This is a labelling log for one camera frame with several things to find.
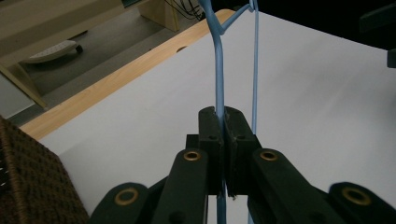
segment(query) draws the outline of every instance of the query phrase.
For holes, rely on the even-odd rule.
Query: table surface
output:
[[[198,111],[215,103],[214,49],[206,34],[199,23],[181,35],[192,40],[178,54],[180,37],[23,127],[60,156],[89,213],[118,184],[149,187],[168,175],[186,134],[198,132]],[[247,120],[253,34],[247,11],[222,37],[225,104]],[[396,206],[396,70],[387,68],[386,55],[261,13],[262,145],[285,154],[319,189],[353,182]],[[215,207],[210,199],[208,223]],[[245,197],[230,200],[228,210],[230,223],[247,221]]]

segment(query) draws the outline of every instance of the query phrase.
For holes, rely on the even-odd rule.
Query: floor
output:
[[[178,18],[180,30],[173,32],[133,8],[73,37],[84,49],[81,54],[73,51],[47,63],[23,63],[48,107],[33,105],[9,120],[22,126],[198,22],[181,14]]]

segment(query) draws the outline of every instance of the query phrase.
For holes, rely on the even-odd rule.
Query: woven basket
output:
[[[0,117],[0,223],[87,223],[58,156]]]

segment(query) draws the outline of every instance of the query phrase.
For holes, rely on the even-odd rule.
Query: wooden table edge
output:
[[[223,9],[216,13],[220,22],[226,21],[234,11]],[[200,21],[186,31],[162,43],[136,60],[92,84],[87,89],[67,99],[51,110],[21,126],[21,129],[39,140],[55,131],[69,120],[105,99],[135,78],[177,53],[177,50],[196,42],[209,33],[206,20]]]

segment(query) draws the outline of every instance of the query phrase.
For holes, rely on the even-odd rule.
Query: white tabletop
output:
[[[225,103],[250,120],[254,15],[222,37]],[[362,185],[396,206],[396,69],[382,49],[260,14],[257,135],[315,187]],[[124,182],[169,174],[198,111],[215,103],[210,35],[72,119],[41,142],[57,153],[89,213]],[[228,203],[246,223],[246,197]],[[208,223],[215,223],[213,199]]]

